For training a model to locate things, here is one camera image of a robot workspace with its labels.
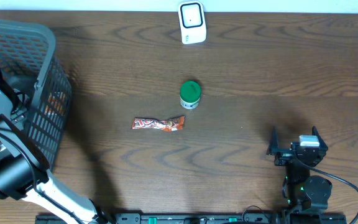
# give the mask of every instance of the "chocolate bar wrapper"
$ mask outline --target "chocolate bar wrapper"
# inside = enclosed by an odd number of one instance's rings
[[[181,116],[179,118],[172,118],[168,120],[156,120],[156,119],[146,119],[146,118],[135,118],[132,123],[131,129],[160,129],[162,131],[176,131],[182,130],[183,124],[185,123],[185,117]]]

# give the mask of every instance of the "wood grain surface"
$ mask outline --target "wood grain surface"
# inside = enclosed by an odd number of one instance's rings
[[[0,11],[53,30],[73,105],[54,168],[110,211],[279,209],[283,167],[266,156],[277,125],[289,146],[315,125],[329,146],[318,168],[358,186],[358,15],[206,13],[207,39],[181,43],[164,12]],[[193,111],[179,89],[198,80]],[[130,130],[135,117],[185,115],[174,133]],[[330,212],[348,221],[358,194],[333,180]],[[43,208],[0,200],[0,223],[33,223]]]

